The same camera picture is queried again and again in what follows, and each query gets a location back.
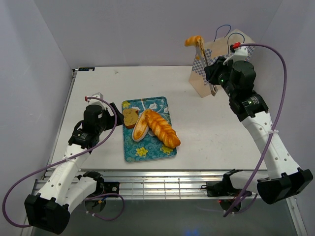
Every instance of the checkered paper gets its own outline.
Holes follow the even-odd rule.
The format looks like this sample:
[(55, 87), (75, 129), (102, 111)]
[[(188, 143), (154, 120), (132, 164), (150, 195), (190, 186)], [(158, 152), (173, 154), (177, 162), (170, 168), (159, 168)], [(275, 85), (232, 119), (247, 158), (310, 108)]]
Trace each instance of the checkered paper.
[[(253, 54), (253, 52), (254, 52), (254, 49), (255, 49), (254, 46), (247, 46), (248, 57), (246, 58), (245, 61), (249, 61), (249, 60), (251, 59), (252, 54)], [(213, 58), (213, 59), (210, 59), (210, 57), (211, 57), (211, 52), (212, 52), (212, 51), (211, 51), (210, 49), (205, 50), (206, 57), (207, 57), (207, 61), (208, 61), (208, 64), (209, 64), (209, 65), (212, 65), (212, 64), (215, 63), (216, 60), (218, 59), (218, 57), (215, 57), (215, 58)], [(201, 60), (197, 60), (197, 59), (195, 58), (195, 60), (193, 61), (192, 69), (191, 69), (191, 70), (194, 71), (194, 72), (196, 72), (197, 74), (199, 74), (199, 75), (201, 75), (201, 76), (203, 77), (203, 83), (204, 83), (204, 85), (207, 85), (207, 84), (208, 84), (208, 82), (207, 82), (207, 80), (206, 80), (206, 73), (205, 73), (204, 68), (203, 68), (203, 66), (202, 66)]]

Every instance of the brown paper bag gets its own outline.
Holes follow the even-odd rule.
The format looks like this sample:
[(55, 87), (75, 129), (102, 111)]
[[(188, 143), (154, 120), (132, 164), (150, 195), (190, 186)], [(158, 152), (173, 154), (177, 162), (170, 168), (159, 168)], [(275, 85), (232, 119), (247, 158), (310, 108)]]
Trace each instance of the brown paper bag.
[[(254, 43), (254, 41), (250, 37), (248, 37), (246, 34), (244, 34), (242, 31), (238, 29), (235, 29), (234, 31), (228, 33), (225, 37), (216, 39), (215, 42), (204, 43), (205, 53), (209, 65), (212, 65), (219, 56), (224, 57), (229, 56), (230, 53), (228, 53), (229, 46), (227, 44), (227, 40), (229, 46), (237, 42)], [(249, 60), (253, 54), (254, 47), (248, 46), (247, 50), (248, 57), (246, 60)], [(202, 66), (200, 59), (195, 58), (193, 62), (189, 82), (201, 97), (205, 97), (211, 94), (209, 83), (206, 81), (206, 74), (204, 72), (204, 68)]]

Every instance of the flower pattern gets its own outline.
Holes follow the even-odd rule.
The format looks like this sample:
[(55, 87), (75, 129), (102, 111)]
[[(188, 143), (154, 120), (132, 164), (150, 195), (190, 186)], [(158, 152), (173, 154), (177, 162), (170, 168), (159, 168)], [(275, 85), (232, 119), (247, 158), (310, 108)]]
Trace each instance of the flower pattern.
[(160, 150), (161, 150), (162, 152), (164, 152), (165, 154), (167, 154), (168, 156), (169, 156), (169, 155), (171, 154), (171, 152), (173, 151), (173, 149), (171, 149), (171, 148), (165, 146), (164, 144), (163, 144), (163, 146), (161, 147)]
[[(124, 101), (122, 103), (123, 110), (130, 107), (139, 110), (139, 115), (145, 110), (151, 108), (158, 112), (170, 124), (167, 100), (165, 97), (153, 97), (137, 100)], [(135, 142), (132, 137), (133, 129), (123, 127), (124, 131), (124, 153), (126, 162), (138, 162), (147, 160), (157, 160), (168, 158), (176, 155), (177, 150), (166, 147), (157, 136), (152, 136), (148, 132), (143, 140)]]
[(148, 153), (148, 150), (146, 150), (144, 147), (137, 148), (136, 151), (137, 151), (136, 156), (146, 156)]
[(122, 103), (123, 108), (128, 108), (130, 106), (130, 103), (128, 101), (125, 101)]

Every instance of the gray wall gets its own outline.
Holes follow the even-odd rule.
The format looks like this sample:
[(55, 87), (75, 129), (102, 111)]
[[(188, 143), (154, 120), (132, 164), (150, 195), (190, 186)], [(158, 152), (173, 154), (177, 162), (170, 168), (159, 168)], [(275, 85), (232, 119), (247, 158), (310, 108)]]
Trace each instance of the gray wall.
[[(0, 0), (0, 199), (51, 153), (71, 70), (33, 0)], [(23, 224), (35, 177), (9, 196), (11, 219)], [(0, 214), (0, 234), (19, 235)]]
[[(279, 121), (280, 136), (302, 169), (315, 174), (314, 101), (315, 101), (315, 2), (284, 0), (262, 38), (284, 56), (288, 67), (288, 84)], [(278, 110), (283, 86), (283, 69), (279, 58), (265, 49), (257, 49), (253, 64), (257, 72), (255, 89), (260, 92), (273, 118)], [(298, 195), (298, 206), (309, 235), (315, 235), (315, 181)]]
[(217, 27), (230, 23), (259, 41), (281, 1), (35, 0), (72, 69), (191, 65), (194, 48), (184, 47), (188, 37), (211, 40)]

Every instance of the white table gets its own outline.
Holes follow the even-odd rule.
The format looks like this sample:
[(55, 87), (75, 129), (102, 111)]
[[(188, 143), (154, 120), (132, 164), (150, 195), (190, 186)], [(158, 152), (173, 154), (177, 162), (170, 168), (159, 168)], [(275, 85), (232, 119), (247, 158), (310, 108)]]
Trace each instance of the white table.
[[(188, 82), (191, 67), (96, 67), (79, 71), (60, 130), (52, 163), (59, 161), (75, 124), (82, 120), (84, 96), (101, 92), (121, 111), (125, 100), (165, 96), (173, 128), (182, 144), (174, 158), (127, 163), (123, 151), (123, 129), (95, 149), (82, 169), (92, 170), (230, 170), (255, 168), (260, 153), (247, 130), (228, 105), (221, 89), (215, 97), (201, 98)], [(100, 139), (108, 134), (104, 132)]]

